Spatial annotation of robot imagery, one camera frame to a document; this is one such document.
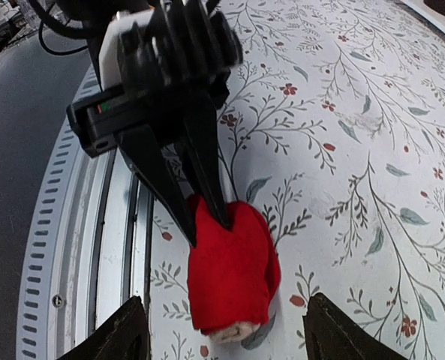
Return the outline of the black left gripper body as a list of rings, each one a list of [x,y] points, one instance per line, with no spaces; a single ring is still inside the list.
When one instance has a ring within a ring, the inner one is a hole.
[[[229,76],[226,70],[207,84],[169,86],[135,97],[116,85],[69,105],[69,125],[91,158],[114,149],[121,132],[143,125],[154,131],[160,145],[169,145],[182,137],[184,123],[201,123],[221,108],[229,95]]]

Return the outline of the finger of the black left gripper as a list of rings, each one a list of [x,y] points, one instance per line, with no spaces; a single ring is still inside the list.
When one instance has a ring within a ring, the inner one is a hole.
[[[207,93],[197,93],[182,116],[182,142],[192,168],[189,176],[197,194],[204,198],[211,216],[225,229],[231,228],[230,217],[221,189],[218,163],[218,130],[216,108]]]
[[[122,131],[116,137],[116,144],[131,172],[168,210],[190,246],[196,247],[194,217],[152,129],[143,125]]]

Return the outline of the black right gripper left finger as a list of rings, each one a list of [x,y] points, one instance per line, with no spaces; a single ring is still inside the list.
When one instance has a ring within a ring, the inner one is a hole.
[[[142,299],[133,296],[80,345],[59,360],[146,360],[149,326]]]

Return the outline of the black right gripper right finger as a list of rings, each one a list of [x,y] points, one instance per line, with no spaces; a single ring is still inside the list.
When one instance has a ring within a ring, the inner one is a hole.
[[[367,334],[321,292],[309,299],[302,318],[310,360],[404,360],[404,356]]]

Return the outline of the red and beige sock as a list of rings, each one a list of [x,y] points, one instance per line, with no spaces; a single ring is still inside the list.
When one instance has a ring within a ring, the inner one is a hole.
[[[188,300],[194,329],[216,343],[238,342],[269,322],[281,268],[269,227],[246,202],[226,205],[231,229],[190,196],[197,245],[188,257]]]

